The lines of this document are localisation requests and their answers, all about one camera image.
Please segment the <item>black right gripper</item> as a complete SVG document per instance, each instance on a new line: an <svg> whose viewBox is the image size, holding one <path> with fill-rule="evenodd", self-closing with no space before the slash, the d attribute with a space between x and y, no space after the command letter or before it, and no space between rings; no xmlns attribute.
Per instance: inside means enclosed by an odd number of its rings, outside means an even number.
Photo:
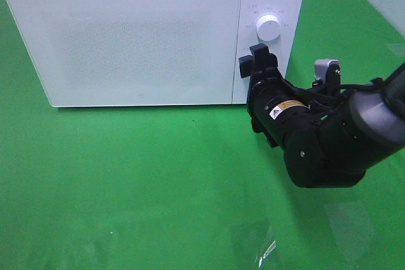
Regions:
<svg viewBox="0 0 405 270"><path fill-rule="evenodd" d="M252 72L278 68L277 57L264 43L250 48L251 55L239 58L240 77ZM272 147L286 148L292 132L309 126L309 108L293 96L283 78L270 77L254 84L249 93L247 110L252 129L264 133Z"/></svg>

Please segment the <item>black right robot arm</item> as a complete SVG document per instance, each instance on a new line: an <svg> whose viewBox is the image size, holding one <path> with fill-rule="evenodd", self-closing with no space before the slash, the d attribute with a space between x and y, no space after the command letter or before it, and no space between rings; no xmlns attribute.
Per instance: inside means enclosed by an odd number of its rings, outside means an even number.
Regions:
<svg viewBox="0 0 405 270"><path fill-rule="evenodd" d="M249 79L252 129L283 150L298 187L351 187L404 147L403 66L385 79L343 85L339 62L319 59L315 81L302 89L277 64L267 49L239 59L240 75Z"/></svg>

